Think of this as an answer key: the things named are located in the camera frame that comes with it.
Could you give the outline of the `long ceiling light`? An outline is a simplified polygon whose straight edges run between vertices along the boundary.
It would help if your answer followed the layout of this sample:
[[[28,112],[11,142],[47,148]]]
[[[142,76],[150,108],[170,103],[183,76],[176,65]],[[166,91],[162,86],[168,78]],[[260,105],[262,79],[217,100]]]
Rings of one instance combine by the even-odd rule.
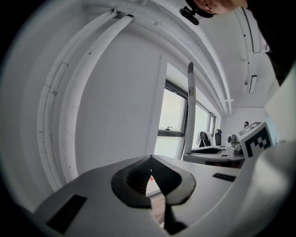
[[[250,32],[253,53],[261,52],[260,30],[251,11],[241,8]]]
[[[252,75],[251,79],[248,81],[245,81],[245,92],[247,94],[253,94],[255,92],[256,84],[257,84],[258,76]]]

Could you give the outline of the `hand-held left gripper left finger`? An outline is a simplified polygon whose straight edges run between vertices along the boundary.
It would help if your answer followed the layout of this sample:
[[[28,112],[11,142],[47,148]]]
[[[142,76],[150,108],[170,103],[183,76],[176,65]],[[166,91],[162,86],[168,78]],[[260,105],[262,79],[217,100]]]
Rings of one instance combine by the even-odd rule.
[[[112,176],[138,160],[139,157],[131,158],[81,174],[49,196],[34,212],[34,219],[50,232],[50,236],[162,237],[162,229],[149,209],[125,205],[111,188]],[[47,222],[75,194],[87,199],[65,233],[47,226]]]

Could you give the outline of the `person's black clothing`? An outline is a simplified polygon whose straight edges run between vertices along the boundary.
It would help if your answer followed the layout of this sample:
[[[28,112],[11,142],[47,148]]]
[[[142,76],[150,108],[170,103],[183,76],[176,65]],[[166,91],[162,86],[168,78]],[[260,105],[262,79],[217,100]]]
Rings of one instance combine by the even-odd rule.
[[[269,46],[266,53],[282,85],[296,61],[296,0],[247,0]]]

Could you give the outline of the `thick white pipe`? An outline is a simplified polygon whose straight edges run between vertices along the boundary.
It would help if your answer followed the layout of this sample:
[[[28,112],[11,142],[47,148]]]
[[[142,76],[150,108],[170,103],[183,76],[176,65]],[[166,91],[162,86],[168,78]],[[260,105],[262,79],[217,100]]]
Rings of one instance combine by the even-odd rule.
[[[75,131],[86,83],[109,44],[134,18],[133,15],[124,16],[105,30],[83,55],[70,77],[62,101],[59,122],[59,152],[67,183],[78,177],[75,158]]]

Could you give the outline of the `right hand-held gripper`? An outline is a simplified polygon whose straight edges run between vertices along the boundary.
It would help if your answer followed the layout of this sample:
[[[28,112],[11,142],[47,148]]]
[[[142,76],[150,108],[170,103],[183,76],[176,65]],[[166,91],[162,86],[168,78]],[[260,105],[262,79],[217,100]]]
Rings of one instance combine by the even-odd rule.
[[[272,146],[266,122],[254,122],[237,134],[229,134],[226,146],[206,146],[185,154],[186,162],[236,162],[258,157]]]

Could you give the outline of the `large glass window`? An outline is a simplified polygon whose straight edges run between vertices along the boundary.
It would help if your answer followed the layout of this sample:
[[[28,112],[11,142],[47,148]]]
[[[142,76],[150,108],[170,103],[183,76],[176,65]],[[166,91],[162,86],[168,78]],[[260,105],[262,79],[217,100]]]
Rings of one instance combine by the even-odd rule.
[[[154,153],[174,159],[181,159],[185,147],[185,133],[188,123],[187,92],[166,80],[163,94],[158,136]],[[197,89],[196,115],[193,148],[198,147],[197,135],[207,131],[215,133],[216,112],[210,101]]]

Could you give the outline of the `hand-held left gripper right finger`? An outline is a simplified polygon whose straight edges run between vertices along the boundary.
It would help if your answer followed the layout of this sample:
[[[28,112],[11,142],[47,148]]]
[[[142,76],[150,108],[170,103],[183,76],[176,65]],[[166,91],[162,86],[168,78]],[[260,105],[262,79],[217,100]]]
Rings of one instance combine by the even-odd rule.
[[[202,165],[166,156],[160,156],[160,158],[192,173],[195,177],[196,187],[190,198],[182,205],[172,206],[176,220],[187,226],[196,223],[208,213],[232,185],[232,182],[215,178],[213,175],[220,173],[237,176],[240,171],[238,168]]]

